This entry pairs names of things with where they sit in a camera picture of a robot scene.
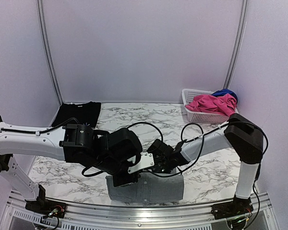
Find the grey garment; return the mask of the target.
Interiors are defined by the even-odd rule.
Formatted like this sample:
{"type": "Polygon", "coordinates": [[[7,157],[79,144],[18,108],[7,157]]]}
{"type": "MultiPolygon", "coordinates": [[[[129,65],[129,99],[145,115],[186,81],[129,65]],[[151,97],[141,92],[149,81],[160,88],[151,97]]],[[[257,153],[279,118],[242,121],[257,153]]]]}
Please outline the grey garment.
{"type": "Polygon", "coordinates": [[[184,195],[182,175],[160,178],[150,173],[142,173],[138,182],[114,187],[113,177],[106,176],[108,195],[112,201],[123,203],[170,203],[178,202],[184,195]]]}

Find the black t-shirt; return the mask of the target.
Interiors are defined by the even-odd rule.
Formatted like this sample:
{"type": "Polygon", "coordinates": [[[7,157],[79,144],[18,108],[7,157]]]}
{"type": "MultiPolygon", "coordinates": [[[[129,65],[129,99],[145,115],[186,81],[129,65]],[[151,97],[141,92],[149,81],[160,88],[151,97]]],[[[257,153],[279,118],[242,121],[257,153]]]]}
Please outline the black t-shirt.
{"type": "Polygon", "coordinates": [[[95,128],[101,111],[100,102],[83,104],[62,104],[51,126],[57,126],[70,118],[75,118],[80,124],[95,128]]]}

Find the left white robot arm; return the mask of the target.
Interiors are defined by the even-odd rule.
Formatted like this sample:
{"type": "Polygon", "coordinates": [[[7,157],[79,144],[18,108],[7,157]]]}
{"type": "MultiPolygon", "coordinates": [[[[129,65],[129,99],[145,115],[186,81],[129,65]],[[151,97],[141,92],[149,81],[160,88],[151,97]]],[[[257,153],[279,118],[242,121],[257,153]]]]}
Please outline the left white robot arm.
{"type": "Polygon", "coordinates": [[[0,116],[0,175],[40,213],[49,212],[51,202],[45,198],[45,189],[19,168],[15,154],[53,158],[116,175],[129,173],[139,163],[142,150],[136,134],[127,128],[109,133],[71,118],[60,126],[39,130],[11,126],[0,116]]]}

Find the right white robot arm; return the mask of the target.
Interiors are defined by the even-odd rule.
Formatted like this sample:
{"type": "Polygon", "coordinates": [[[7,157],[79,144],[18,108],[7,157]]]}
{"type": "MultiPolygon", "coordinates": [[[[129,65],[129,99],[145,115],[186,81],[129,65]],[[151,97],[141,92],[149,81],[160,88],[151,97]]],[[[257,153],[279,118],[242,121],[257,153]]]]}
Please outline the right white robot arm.
{"type": "Polygon", "coordinates": [[[159,205],[186,205],[231,199],[228,210],[237,215],[247,206],[252,186],[259,177],[259,165],[268,148],[262,129],[239,114],[229,121],[203,131],[190,124],[174,147],[158,140],[150,150],[161,163],[148,172],[172,182],[184,179],[181,201],[159,201],[159,205]]]}

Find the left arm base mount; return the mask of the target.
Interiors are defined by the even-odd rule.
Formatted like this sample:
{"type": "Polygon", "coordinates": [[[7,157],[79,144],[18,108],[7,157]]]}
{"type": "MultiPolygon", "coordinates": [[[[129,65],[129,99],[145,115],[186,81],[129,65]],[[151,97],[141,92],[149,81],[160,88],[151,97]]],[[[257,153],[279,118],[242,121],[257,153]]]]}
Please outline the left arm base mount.
{"type": "Polygon", "coordinates": [[[66,211],[66,203],[46,200],[46,201],[26,201],[25,209],[43,214],[44,216],[49,214],[52,210],[57,209],[57,216],[59,218],[64,218],[66,211]]]}

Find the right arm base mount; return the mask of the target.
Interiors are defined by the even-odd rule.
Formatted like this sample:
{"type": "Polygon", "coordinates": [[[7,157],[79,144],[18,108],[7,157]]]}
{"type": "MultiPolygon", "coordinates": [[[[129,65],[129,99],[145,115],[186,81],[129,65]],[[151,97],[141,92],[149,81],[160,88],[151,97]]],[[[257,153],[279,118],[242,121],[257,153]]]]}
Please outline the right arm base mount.
{"type": "Polygon", "coordinates": [[[229,202],[212,205],[211,214],[215,219],[224,219],[253,212],[250,199],[233,199],[229,202]]]}

